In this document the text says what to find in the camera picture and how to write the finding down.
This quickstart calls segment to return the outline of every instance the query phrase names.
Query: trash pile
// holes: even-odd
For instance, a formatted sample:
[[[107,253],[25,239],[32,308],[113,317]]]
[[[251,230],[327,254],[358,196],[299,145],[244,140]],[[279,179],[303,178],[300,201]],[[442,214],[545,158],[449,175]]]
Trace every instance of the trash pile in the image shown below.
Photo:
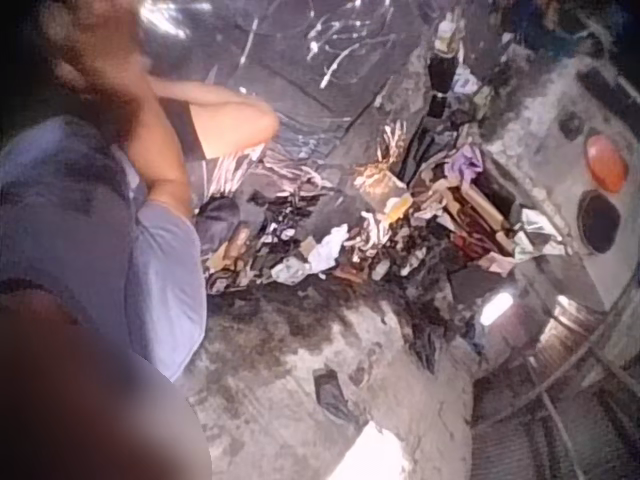
[[[241,225],[205,259],[209,294],[270,282],[293,286],[310,275],[386,282],[413,305],[409,347],[426,369],[435,371],[440,340],[460,336],[482,353],[483,298],[518,263],[567,249],[544,214],[487,181],[491,158],[478,124],[503,94],[508,69],[499,65],[483,84],[464,64],[463,38],[456,9],[438,27],[428,66],[431,100],[417,129],[408,138],[403,121],[389,123],[375,161],[352,172],[353,192],[368,205],[359,218],[333,225],[323,238],[305,238],[300,226],[331,190],[326,184],[312,179],[303,189],[289,182],[275,199],[254,195],[265,208],[262,227],[251,235]],[[520,64],[530,53],[515,44],[505,51],[503,62]]]

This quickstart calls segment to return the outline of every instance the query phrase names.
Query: concrete floor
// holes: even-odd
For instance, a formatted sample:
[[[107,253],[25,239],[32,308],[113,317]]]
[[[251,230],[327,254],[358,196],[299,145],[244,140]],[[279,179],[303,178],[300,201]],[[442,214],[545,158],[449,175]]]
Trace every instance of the concrete floor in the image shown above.
[[[212,305],[217,314],[179,386],[203,425],[213,478],[328,478],[367,421],[401,441],[409,468],[400,478],[467,478],[469,352],[444,348],[429,374],[406,350],[406,315],[392,305],[317,279]],[[324,367],[338,372],[359,426],[316,403],[313,372]]]

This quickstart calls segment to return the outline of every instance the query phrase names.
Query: round light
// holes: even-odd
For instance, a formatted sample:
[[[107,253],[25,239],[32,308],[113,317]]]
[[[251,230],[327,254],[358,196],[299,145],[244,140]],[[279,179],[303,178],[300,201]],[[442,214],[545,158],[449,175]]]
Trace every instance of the round light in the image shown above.
[[[500,315],[509,310],[513,305],[513,297],[507,292],[502,292],[491,299],[482,309],[480,323],[484,326],[491,325]]]

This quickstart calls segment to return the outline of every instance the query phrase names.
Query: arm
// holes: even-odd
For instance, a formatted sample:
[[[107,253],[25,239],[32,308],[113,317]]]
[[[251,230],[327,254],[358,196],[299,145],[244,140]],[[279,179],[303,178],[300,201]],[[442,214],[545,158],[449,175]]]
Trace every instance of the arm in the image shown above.
[[[149,200],[190,219],[191,187],[175,131],[151,88],[133,100],[127,154],[149,190]]]
[[[248,105],[265,114],[273,115],[273,109],[258,97],[243,95],[218,85],[207,85],[201,82],[184,82],[149,77],[153,91],[159,97],[182,100],[192,105],[216,106],[235,103]]]
[[[267,143],[278,131],[273,109],[256,97],[198,82],[150,78],[159,97],[187,102],[207,158],[242,152]]]

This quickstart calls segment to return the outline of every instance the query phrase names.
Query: purple cloth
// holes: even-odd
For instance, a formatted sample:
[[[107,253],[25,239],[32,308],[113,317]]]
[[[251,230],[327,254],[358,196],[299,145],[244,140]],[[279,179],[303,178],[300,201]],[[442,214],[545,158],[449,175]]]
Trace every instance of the purple cloth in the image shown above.
[[[478,173],[484,170],[482,155],[478,147],[465,145],[458,150],[445,166],[444,173],[451,180],[460,180],[468,187]]]

